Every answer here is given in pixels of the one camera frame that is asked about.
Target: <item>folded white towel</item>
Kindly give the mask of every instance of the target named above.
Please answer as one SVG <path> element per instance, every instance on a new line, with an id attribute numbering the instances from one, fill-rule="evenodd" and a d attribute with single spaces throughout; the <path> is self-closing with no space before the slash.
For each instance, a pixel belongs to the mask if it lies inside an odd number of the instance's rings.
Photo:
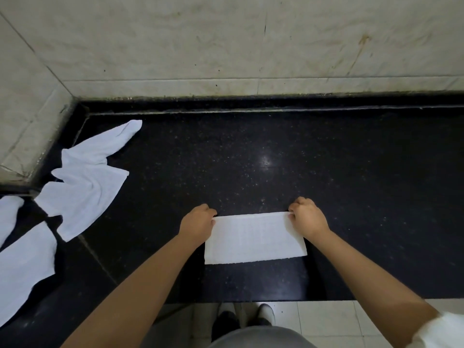
<path id="1" fill-rule="evenodd" d="M 32 287 L 55 273 L 57 241 L 45 222 L 0 252 L 0 327 L 29 297 Z"/>
<path id="2" fill-rule="evenodd" d="M 141 126 L 141 120 L 131 120 L 63 149 L 63 167 L 51 172 L 63 182 L 47 183 L 35 202 L 48 216 L 63 216 L 57 232 L 66 242 L 95 222 L 119 192 L 129 172 L 108 166 L 106 157 L 121 149 Z"/>
<path id="3" fill-rule="evenodd" d="M 7 195 L 0 199 L 0 247 L 16 225 L 18 209 L 24 200 L 14 195 Z"/>

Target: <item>stain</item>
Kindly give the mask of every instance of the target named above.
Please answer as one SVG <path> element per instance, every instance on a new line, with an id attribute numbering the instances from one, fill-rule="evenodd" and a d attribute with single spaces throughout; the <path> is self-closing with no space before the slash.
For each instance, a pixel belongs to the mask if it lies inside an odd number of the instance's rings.
<path id="1" fill-rule="evenodd" d="M 362 35 L 361 40 L 359 40 L 359 42 L 358 42 L 358 45 L 359 45 L 358 54 L 356 55 L 356 58 L 355 58 L 355 60 L 353 61 L 352 65 L 351 65 L 351 67 L 349 68 L 349 70 L 348 70 L 348 72 L 347 72 L 346 75 L 349 75 L 349 74 L 351 73 L 351 70 L 353 69 L 353 67 L 355 66 L 356 62 L 358 61 L 359 56 L 361 55 L 361 52 L 363 52 L 364 46 L 365 46 L 366 43 L 367 43 L 368 41 L 370 41 L 371 39 L 372 39 L 372 38 L 371 38 L 368 34 L 366 34 L 366 33 L 364 33 L 364 34 Z"/>
<path id="2" fill-rule="evenodd" d="M 343 62 L 343 59 L 340 58 L 331 68 L 332 68 L 332 69 L 337 68 L 342 62 Z"/>

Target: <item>white sleeve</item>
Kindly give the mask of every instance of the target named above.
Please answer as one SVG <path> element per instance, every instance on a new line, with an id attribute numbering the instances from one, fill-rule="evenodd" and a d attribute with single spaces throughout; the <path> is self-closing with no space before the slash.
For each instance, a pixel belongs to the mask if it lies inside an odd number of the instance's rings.
<path id="1" fill-rule="evenodd" d="M 464 342 L 464 315 L 443 313 L 426 323 L 407 348 L 457 348 Z"/>

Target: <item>black speckled surface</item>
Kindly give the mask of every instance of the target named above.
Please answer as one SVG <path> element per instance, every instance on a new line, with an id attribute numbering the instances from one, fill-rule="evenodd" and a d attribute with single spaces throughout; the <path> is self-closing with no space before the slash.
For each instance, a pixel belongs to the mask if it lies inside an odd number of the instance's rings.
<path id="1" fill-rule="evenodd" d="M 130 171 L 85 233 L 122 281 L 206 202 L 219 215 L 283 211 L 313 198 L 331 228 L 425 297 L 462 297 L 464 119 L 460 109 L 91 116 L 79 140 L 143 119 L 111 166 Z M 315 250 L 306 258 L 203 264 L 170 302 L 351 299 Z"/>
<path id="2" fill-rule="evenodd" d="M 46 214 L 26 199 L 2 249 L 45 219 Z M 60 222 L 60 217 L 47 219 L 53 232 Z M 21 309 L 0 327 L 0 346 L 61 346 L 115 286 L 77 238 L 64 243 L 58 237 L 55 275 L 36 284 Z"/>

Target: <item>wall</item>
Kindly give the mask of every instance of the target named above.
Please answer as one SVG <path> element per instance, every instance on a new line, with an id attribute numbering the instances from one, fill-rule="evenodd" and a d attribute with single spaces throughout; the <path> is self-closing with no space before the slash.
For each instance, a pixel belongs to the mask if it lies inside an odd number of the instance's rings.
<path id="1" fill-rule="evenodd" d="M 72 96 L 2 16 L 0 44 L 0 183 L 25 183 Z"/>
<path id="2" fill-rule="evenodd" d="M 464 88 L 464 0 L 0 0 L 76 96 Z"/>

